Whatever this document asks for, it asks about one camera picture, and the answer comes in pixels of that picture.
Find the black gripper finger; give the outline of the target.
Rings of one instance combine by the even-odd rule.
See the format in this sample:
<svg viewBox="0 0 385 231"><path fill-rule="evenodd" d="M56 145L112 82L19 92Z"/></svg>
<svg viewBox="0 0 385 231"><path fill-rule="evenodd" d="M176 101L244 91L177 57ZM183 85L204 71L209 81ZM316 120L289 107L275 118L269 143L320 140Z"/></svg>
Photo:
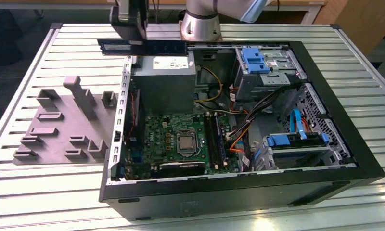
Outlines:
<svg viewBox="0 0 385 231"><path fill-rule="evenodd" d="M147 54L147 37L145 31L139 30L136 26L125 26L121 28L120 36L123 43L129 47L129 53L132 55Z"/></svg>

